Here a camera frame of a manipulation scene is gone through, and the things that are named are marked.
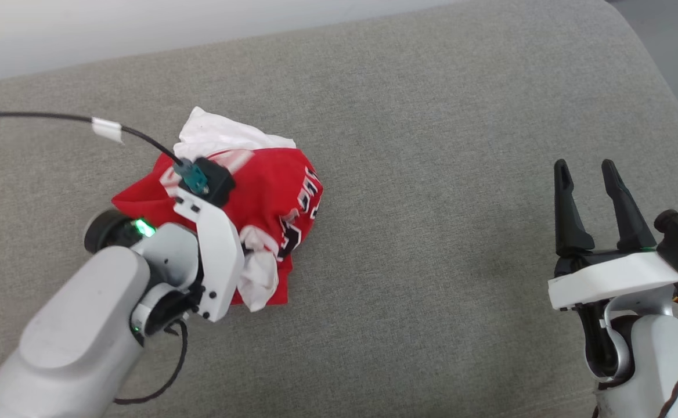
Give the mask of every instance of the gray fabric couch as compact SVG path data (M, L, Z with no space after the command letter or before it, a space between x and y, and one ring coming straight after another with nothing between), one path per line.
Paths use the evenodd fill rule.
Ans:
M553 174L597 245L618 165L647 219L678 210L678 103L602 0L470 0L0 81L0 110L93 114L171 146L190 109L294 138L326 188L290 303L191 320L179 380L108 416L581 417L578 317L554 312ZM153 148L0 121L0 363L88 258L81 231ZM162 336L122 396L170 375Z

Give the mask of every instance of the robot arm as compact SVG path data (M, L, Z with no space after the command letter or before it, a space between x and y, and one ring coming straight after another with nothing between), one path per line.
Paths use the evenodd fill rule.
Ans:
M563 160L556 163L556 249L560 256L549 280L554 309L578 313L584 356L597 381L601 418L678 417L678 214L664 212L657 242L623 183L605 160L605 188L615 206L617 249L593 251L572 198L573 183Z
M217 170L206 159L196 164ZM0 367L0 418L102 416L146 338L190 311L212 322L225 315L244 255L217 206L233 187L227 171L220 175L206 170L206 195L180 185L175 208L197 235L170 223L155 230L117 211L91 222L84 244L93 257L29 321ZM200 252L218 256L201 260Z

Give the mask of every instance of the white tape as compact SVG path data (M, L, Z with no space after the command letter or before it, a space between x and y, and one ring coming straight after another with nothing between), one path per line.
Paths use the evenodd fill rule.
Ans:
M117 122L108 121L106 119L99 119L98 117L92 117L92 129L94 133L103 136L105 138L111 139L114 142L122 142L122 125Z

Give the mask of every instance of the white wall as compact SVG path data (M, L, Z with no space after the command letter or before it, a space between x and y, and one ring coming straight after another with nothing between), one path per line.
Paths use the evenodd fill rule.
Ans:
M0 0L0 78L455 0Z

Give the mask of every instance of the couch cushion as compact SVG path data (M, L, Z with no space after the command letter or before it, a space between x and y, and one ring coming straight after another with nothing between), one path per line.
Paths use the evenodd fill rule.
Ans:
M611 158L678 210L678 103L602 0L470 0L0 81L0 110L93 114L171 146L193 106L294 138L326 188L291 301L191 323L179 380L109 416L588 416L578 317L554 312L552 167L597 245ZM0 363L88 258L81 231L156 152L0 121ZM170 375L161 336L121 395Z

